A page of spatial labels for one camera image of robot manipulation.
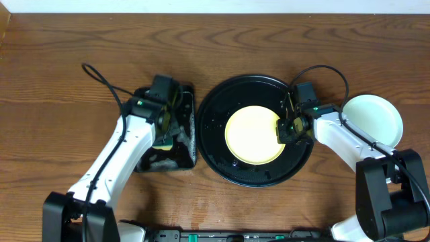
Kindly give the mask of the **green and yellow sponge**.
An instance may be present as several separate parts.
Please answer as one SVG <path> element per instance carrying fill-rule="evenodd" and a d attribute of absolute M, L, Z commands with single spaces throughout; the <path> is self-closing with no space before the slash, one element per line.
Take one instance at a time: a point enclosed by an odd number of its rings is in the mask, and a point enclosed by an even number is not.
<path fill-rule="evenodd" d="M 170 151 L 173 147 L 173 137 L 172 136 L 160 136 L 157 138 L 152 148 L 162 151 Z"/>

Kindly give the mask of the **yellow plate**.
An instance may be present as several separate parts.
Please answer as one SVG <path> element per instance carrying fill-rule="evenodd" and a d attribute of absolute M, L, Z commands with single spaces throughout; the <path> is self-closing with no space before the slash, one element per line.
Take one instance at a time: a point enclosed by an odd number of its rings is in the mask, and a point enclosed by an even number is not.
<path fill-rule="evenodd" d="M 285 149 L 277 140 L 279 116 L 263 106 L 247 106 L 227 121 L 224 137 L 229 151 L 249 165 L 264 165 L 278 158 Z"/>

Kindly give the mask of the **light blue plate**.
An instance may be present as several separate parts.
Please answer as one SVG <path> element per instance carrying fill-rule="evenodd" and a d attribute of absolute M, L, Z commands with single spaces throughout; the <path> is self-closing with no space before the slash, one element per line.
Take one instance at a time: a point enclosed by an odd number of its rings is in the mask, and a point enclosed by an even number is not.
<path fill-rule="evenodd" d="M 399 111 L 386 99 L 377 95 L 358 95 L 349 100 L 343 113 L 348 119 L 372 138 L 395 147 L 403 134 Z"/>

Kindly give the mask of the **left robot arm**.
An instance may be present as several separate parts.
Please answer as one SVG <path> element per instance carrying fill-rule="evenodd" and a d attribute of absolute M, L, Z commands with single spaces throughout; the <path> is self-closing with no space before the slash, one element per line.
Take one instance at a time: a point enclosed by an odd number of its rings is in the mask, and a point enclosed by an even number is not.
<path fill-rule="evenodd" d="M 117 223 L 114 209 L 141 157 L 169 130 L 173 100 L 131 97 L 120 104 L 115 130 L 93 165 L 66 194 L 43 204 L 43 241 L 121 241 L 144 229 Z"/>

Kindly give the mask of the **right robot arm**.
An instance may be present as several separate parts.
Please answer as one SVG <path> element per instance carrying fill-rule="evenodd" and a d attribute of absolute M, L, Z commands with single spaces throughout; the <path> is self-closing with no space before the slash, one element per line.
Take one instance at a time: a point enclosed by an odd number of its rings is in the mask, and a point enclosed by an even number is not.
<path fill-rule="evenodd" d="M 334 239 L 388 241 L 429 226 L 429 188 L 414 150 L 383 145 L 333 104 L 277 120 L 276 134 L 281 144 L 317 141 L 354 170 L 355 215 L 332 227 Z"/>

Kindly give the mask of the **black rectangular water tray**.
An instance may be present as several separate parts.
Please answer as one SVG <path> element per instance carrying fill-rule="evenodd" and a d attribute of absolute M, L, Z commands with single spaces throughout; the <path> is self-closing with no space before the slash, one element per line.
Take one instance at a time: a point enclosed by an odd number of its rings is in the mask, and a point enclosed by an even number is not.
<path fill-rule="evenodd" d="M 194 86 L 182 86 L 182 99 L 165 136 L 173 137 L 170 151 L 150 148 L 137 163 L 137 173 L 192 169 L 197 162 Z"/>

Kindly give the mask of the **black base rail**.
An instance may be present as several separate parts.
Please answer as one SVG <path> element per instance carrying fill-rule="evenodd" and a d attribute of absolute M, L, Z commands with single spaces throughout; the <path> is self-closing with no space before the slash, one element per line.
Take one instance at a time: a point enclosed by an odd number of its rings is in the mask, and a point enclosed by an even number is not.
<path fill-rule="evenodd" d="M 132 220 L 118 223 L 121 241 L 139 242 L 317 242 L 334 239 L 319 231 L 290 231 L 260 233 L 256 231 L 182 231 L 181 229 L 154 229 Z"/>

